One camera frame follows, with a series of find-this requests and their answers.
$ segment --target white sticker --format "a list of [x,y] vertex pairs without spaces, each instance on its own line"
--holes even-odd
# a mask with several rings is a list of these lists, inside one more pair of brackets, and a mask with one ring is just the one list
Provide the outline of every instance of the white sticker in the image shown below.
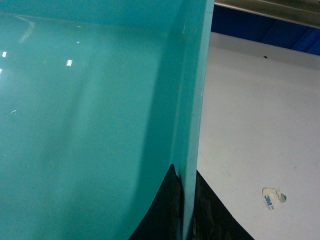
[[287,196],[280,192],[276,188],[262,188],[262,199],[264,204],[269,210],[273,210],[280,204],[287,201]]

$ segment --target glossy teal paint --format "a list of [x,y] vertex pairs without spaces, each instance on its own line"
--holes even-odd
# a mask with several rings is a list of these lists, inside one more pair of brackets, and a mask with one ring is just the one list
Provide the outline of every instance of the glossy teal paint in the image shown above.
[[213,1],[0,8],[0,239],[128,239],[170,163],[186,238]]

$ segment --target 3m logo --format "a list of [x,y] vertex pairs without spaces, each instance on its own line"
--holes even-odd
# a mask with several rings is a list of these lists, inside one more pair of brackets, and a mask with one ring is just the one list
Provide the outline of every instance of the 3m logo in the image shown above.
[[265,199],[266,204],[267,204],[268,206],[272,205],[272,202],[271,202],[270,197],[269,197],[268,195],[265,195],[265,196],[264,196],[264,199]]

